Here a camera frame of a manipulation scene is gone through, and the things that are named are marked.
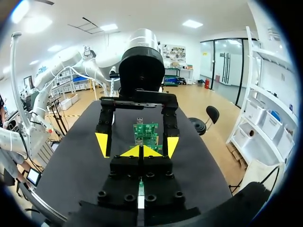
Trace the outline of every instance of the white storage bin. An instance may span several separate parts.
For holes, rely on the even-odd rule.
[[[269,111],[266,111],[266,118],[262,126],[263,132],[272,140],[279,131],[282,123],[278,121]]]
[[[289,152],[292,150],[293,147],[294,147],[293,137],[290,133],[288,133],[286,128],[284,128],[281,140],[279,141],[277,146],[283,159],[287,158]]]
[[[74,104],[79,100],[78,94],[75,94],[72,98],[71,98],[71,103]]]
[[[234,139],[237,144],[242,148],[244,147],[253,137],[255,136],[255,131],[248,124],[242,124],[239,126],[237,132],[235,133]]]
[[[253,124],[257,125],[264,116],[265,108],[263,104],[255,98],[249,98],[247,100],[247,106],[245,110],[245,117]]]
[[[63,100],[61,102],[61,105],[62,105],[63,110],[68,110],[71,107],[71,99],[67,98],[67,99]]]

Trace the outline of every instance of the glass wall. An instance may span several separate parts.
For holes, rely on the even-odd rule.
[[[242,40],[215,41],[213,90],[236,104],[242,75]]]
[[[214,69],[214,42],[201,43],[200,79],[212,81]]]
[[[201,43],[200,78],[210,79],[210,89],[240,108],[244,101],[248,72],[247,38],[220,39]]]

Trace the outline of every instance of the black tabletop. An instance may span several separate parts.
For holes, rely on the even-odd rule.
[[[97,194],[109,174],[111,158],[103,158],[95,128],[100,101],[93,102],[75,122],[46,166],[36,193],[61,214],[79,209],[79,201],[97,203]],[[176,111],[180,138],[172,156],[173,173],[186,196],[186,207],[206,212],[231,198],[228,185],[206,145],[181,109]],[[117,109],[113,125],[111,156],[122,154],[134,145],[133,124],[159,123],[162,141],[163,123],[160,107],[144,110]]]

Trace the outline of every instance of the white robotic arm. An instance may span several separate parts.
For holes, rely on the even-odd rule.
[[[83,59],[82,55],[73,49],[67,49],[58,53],[45,72],[35,78],[34,85],[39,90],[39,95],[35,99],[30,126],[23,123],[23,138],[27,146],[28,155],[35,157],[43,144],[46,142],[53,128],[45,118],[46,106],[53,80],[66,68],[70,68],[76,74],[92,79],[98,83],[109,86],[109,82],[104,78],[95,59]],[[8,131],[0,128],[0,148],[15,151],[26,155],[25,146],[18,132]]]

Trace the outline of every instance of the glass door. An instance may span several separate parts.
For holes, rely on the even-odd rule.
[[[215,41],[213,90],[236,104],[242,75],[242,40]]]
[[[201,64],[200,64],[200,79],[205,81],[210,80],[210,89],[212,89],[214,71],[214,42],[207,41],[201,43]]]

